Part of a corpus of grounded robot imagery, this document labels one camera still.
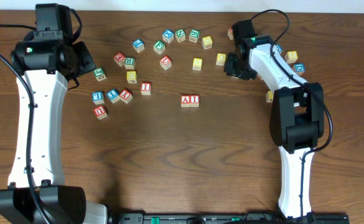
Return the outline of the red A block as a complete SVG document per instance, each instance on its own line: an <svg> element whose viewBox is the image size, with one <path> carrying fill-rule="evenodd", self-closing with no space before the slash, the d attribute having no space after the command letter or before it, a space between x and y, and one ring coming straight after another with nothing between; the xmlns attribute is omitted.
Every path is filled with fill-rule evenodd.
<svg viewBox="0 0 364 224"><path fill-rule="evenodd" d="M181 95L180 105L181 107L190 107L190 95Z"/></svg>

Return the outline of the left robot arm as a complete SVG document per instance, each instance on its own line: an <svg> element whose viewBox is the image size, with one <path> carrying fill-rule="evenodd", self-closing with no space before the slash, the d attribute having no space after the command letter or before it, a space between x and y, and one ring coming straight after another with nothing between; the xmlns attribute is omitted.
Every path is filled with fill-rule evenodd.
<svg viewBox="0 0 364 224"><path fill-rule="evenodd" d="M0 215L11 223L114 223L103 204L88 202L81 187L65 185L60 145L62 108L69 81L95 63L73 30L74 9L38 4L36 25L16 44L7 66L19 89L16 156Z"/></svg>

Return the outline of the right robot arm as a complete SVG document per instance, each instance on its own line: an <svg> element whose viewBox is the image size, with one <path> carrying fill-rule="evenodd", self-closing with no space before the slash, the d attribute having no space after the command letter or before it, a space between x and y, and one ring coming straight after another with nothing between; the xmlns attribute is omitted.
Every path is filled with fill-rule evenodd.
<svg viewBox="0 0 364 224"><path fill-rule="evenodd" d="M257 35L251 20L231 27L236 50L228 54L225 73L260 77L273 94L269 130L281 154L282 187L278 208L285 219L306 217L313 150L324 134L323 89L308 83L280 56L272 38Z"/></svg>

